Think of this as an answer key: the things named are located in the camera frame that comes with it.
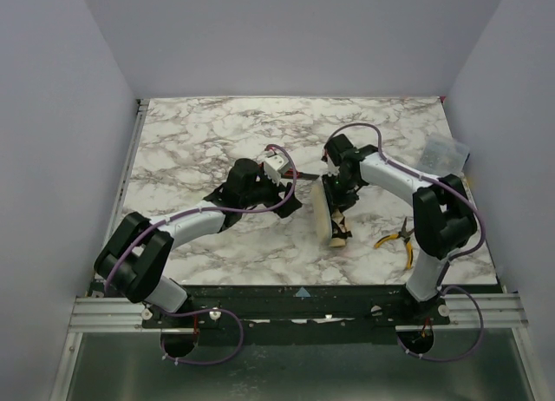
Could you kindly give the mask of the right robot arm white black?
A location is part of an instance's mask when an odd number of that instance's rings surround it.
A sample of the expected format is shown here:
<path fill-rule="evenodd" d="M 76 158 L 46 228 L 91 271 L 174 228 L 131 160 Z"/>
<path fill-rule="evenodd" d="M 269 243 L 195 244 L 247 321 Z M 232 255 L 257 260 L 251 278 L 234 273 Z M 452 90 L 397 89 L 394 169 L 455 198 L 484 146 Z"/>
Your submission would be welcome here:
<path fill-rule="evenodd" d="M 355 147 L 346 135 L 328 139 L 323 147 L 328 173 L 311 191 L 317 236 L 328 247 L 343 247 L 351 232 L 345 212 L 370 185 L 390 192 L 413 211 L 414 236 L 420 251 L 404 286 L 416 303 L 439 295 L 438 287 L 448 259 L 477 232 L 478 223 L 461 179 L 453 174 L 437 177 L 417 171 L 386 156 L 377 146 Z"/>

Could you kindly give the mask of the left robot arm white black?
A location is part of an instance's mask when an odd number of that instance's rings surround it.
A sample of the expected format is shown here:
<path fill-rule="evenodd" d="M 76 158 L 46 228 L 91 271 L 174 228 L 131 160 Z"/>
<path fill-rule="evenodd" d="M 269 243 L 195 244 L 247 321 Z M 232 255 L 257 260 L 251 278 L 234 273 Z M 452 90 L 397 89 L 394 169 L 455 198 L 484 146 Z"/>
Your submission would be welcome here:
<path fill-rule="evenodd" d="M 294 175 L 284 154 L 262 162 L 235 161 L 223 184 L 198 205 L 181 212 L 147 218 L 138 212 L 124 217 L 95 261 L 95 272 L 132 303 L 148 303 L 165 312 L 177 312 L 188 299 L 182 286 L 163 275 L 170 252 L 197 238 L 223 233 L 245 214 L 271 211 L 286 218 L 301 208 L 294 184 L 282 183 Z"/>

